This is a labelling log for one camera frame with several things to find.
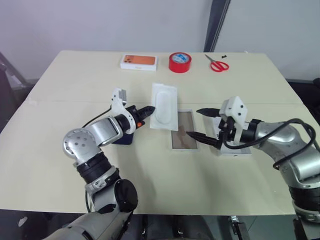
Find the table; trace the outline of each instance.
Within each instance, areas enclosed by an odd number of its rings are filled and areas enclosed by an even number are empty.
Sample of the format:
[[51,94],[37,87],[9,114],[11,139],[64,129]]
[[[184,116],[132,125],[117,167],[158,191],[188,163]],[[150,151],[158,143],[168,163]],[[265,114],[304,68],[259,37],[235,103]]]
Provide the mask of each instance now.
[[[247,120],[284,121],[298,117],[320,128],[299,97],[264,54],[226,53],[230,70],[215,73],[203,53],[191,53],[189,72],[171,72],[168,53],[156,72],[119,68],[121,52],[62,51],[0,134],[1,209],[85,213],[85,182],[62,151],[73,128],[103,112],[115,87],[127,90],[128,106],[151,102],[152,83],[178,88],[178,108],[192,109],[196,130],[205,132],[200,108],[220,108],[238,95]],[[210,53],[220,58],[225,53]],[[102,148],[120,175],[138,192],[137,214],[280,215],[293,214],[288,186],[273,160],[252,149],[246,157],[171,150],[170,131],[146,126],[133,144]]]

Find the tape roll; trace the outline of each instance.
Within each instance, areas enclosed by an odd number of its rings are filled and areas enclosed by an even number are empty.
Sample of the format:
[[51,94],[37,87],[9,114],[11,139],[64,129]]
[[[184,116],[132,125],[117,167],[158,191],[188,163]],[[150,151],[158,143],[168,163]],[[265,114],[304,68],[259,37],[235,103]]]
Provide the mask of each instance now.
[[175,52],[169,56],[169,69],[175,73],[185,73],[190,69],[191,56],[185,52]]

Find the scissors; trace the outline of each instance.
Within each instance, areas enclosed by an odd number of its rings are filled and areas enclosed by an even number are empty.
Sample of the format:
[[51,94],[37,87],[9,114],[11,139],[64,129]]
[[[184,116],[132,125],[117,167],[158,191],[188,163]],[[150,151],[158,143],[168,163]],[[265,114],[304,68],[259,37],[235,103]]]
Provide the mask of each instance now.
[[213,60],[211,57],[209,57],[207,54],[205,54],[205,56],[210,60],[211,64],[210,64],[210,68],[217,72],[217,73],[221,73],[223,71],[227,71],[229,69],[229,65],[226,64],[223,61],[215,61]]

